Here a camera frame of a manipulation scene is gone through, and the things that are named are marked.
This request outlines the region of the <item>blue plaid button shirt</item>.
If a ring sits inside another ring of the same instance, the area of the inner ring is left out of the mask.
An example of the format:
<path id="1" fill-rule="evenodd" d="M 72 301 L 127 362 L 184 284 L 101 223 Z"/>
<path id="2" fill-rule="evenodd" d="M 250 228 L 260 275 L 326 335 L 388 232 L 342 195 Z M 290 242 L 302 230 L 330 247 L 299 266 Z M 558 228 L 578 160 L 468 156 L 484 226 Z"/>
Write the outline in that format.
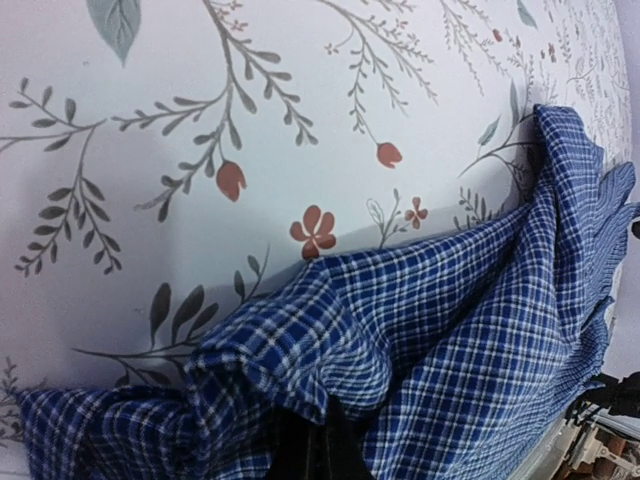
<path id="1" fill-rule="evenodd" d="M 268 479 L 331 396 L 372 479 L 505 479 L 601 370 L 639 208 L 570 107 L 538 105 L 530 201 L 452 236 L 321 257 L 217 324 L 170 390 L 18 395 L 35 479 Z"/>

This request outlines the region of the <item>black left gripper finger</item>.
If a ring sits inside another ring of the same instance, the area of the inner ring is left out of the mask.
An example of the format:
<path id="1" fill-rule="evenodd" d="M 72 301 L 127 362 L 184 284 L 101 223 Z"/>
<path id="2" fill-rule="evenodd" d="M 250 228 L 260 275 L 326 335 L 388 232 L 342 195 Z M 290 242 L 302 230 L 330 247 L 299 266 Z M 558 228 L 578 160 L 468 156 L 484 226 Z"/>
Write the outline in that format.
<path id="1" fill-rule="evenodd" d="M 326 422 L 316 425 L 292 412 L 279 418 L 280 437 L 267 472 L 274 480 L 369 480 L 373 478 L 355 431 L 336 397 Z"/>

